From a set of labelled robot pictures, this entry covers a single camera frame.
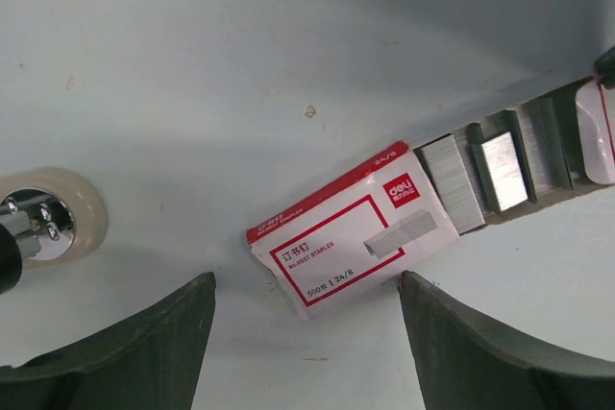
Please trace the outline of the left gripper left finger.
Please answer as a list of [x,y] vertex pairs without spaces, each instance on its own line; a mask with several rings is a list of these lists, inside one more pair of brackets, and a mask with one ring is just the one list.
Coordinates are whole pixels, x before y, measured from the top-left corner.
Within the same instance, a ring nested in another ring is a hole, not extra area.
[[76,343],[1,369],[4,409],[189,409],[215,311],[204,273]]

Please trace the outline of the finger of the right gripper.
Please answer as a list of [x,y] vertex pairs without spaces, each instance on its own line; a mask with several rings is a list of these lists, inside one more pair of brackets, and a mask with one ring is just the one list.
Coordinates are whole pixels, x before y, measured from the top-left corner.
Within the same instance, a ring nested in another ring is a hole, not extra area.
[[594,61],[593,73],[596,81],[604,88],[615,87],[615,46]]

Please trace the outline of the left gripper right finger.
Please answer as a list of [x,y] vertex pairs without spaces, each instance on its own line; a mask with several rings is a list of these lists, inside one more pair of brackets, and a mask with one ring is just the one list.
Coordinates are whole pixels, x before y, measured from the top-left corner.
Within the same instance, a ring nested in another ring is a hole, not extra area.
[[414,272],[399,294],[426,408],[613,408],[613,362],[530,336]]

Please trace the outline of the red white staple box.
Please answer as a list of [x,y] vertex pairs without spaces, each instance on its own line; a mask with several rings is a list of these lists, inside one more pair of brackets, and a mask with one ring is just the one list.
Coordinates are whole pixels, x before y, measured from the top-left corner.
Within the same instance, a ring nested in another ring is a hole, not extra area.
[[462,235],[612,185],[613,129],[613,84],[569,84],[422,145],[396,142],[246,241],[312,319]]

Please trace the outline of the beige black stapler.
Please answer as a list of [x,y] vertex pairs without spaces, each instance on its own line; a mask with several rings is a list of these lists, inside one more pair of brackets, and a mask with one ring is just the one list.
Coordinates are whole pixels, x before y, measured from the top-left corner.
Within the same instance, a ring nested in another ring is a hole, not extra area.
[[23,271],[84,257],[108,230],[102,197],[81,175],[43,167],[1,177],[1,292]]

